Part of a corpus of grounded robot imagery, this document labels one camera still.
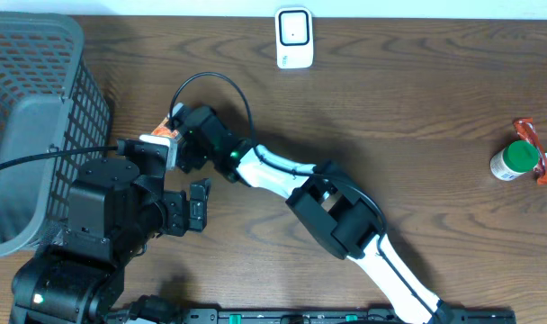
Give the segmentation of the orange Kleenex tissue pack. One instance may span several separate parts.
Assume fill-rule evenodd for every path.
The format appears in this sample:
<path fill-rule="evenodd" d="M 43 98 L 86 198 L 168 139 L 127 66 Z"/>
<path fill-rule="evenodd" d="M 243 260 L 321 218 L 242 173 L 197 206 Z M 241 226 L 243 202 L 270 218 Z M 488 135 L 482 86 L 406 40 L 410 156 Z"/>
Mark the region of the orange Kleenex tissue pack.
<path fill-rule="evenodd" d="M 169 128 L 169 119 L 165 117 L 165 119 L 161 121 L 154 130 L 152 130 L 151 135 L 176 139 L 179 136 L 179 131 L 171 130 Z"/>

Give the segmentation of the green cap bottle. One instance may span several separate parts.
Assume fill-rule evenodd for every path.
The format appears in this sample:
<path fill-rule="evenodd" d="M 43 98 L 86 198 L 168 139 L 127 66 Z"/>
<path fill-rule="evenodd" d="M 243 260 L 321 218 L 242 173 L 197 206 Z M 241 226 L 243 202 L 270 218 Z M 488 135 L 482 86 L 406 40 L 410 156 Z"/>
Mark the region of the green cap bottle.
<path fill-rule="evenodd" d="M 503 148 L 489 162 L 492 175 L 502 181 L 512 181 L 534 170 L 537 151 L 526 141 L 518 140 Z"/>

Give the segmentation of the orange chocolate bar wrapper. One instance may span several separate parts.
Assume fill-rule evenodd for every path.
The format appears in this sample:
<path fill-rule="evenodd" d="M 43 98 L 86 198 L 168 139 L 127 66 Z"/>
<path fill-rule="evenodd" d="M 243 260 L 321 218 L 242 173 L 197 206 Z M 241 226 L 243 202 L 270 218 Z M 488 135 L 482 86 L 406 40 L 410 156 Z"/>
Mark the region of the orange chocolate bar wrapper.
<path fill-rule="evenodd" d="M 537 184 L 547 185 L 547 157 L 534 126 L 534 120 L 532 118 L 520 118 L 514 120 L 513 125 L 519 138 L 528 142 L 537 151 L 538 162 L 534 167 Z"/>

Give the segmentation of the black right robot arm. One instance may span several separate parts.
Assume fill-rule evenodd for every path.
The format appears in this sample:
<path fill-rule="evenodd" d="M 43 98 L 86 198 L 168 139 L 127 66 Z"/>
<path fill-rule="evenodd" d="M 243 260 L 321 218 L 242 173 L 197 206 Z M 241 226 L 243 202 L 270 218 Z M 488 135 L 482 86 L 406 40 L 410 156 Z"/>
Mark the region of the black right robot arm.
<path fill-rule="evenodd" d="M 294 162 L 229 130 L 184 130 L 181 135 L 183 170 L 211 161 L 223 176 L 281 196 L 320 246 L 365 272 L 401 321 L 453 319 L 450 307 L 401 260 L 381 208 L 338 165 Z"/>

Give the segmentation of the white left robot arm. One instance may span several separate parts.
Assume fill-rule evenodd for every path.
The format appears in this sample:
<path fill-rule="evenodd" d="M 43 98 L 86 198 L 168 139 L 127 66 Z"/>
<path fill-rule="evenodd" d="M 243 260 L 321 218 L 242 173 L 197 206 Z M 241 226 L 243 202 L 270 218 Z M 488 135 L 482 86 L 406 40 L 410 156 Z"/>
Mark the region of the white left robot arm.
<path fill-rule="evenodd" d="M 182 237 L 207 224 L 211 182 L 189 192 L 164 188 L 157 157 L 85 163 L 68 197 L 63 243 L 46 247 L 13 279 L 12 323 L 182 323 L 184 312 L 155 295 L 124 310 L 125 268 L 161 235 Z"/>

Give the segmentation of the white barcode scanner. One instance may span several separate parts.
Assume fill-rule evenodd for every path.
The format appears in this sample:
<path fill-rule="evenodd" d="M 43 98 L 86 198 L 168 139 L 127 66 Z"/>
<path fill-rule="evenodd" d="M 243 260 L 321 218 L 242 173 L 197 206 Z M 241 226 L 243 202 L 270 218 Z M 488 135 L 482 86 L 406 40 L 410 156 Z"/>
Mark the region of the white barcode scanner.
<path fill-rule="evenodd" d="M 280 69 L 309 68 L 314 59 L 312 14 L 305 7 L 285 7 L 274 17 L 276 62 Z"/>

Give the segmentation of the grey plastic mesh basket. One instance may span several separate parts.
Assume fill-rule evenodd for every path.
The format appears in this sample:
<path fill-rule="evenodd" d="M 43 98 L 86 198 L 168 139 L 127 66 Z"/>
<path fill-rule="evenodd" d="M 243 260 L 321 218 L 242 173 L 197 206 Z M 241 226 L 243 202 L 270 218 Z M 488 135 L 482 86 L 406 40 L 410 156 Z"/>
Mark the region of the grey plastic mesh basket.
<path fill-rule="evenodd" d="M 78 169 L 102 156 L 112 113 L 83 57 L 85 35 L 54 13 L 0 12 L 0 257 L 57 243 Z"/>

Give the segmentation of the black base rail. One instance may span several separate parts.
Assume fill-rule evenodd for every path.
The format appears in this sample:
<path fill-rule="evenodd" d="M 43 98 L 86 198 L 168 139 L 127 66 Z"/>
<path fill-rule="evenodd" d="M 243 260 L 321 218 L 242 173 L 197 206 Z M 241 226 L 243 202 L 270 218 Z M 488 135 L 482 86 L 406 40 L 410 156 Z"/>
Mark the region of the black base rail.
<path fill-rule="evenodd" d="M 155 295 L 143 295 L 126 308 L 108 313 L 103 321 L 110 324 L 399 324 L 402 320 L 391 308 L 367 310 L 186 309 Z"/>

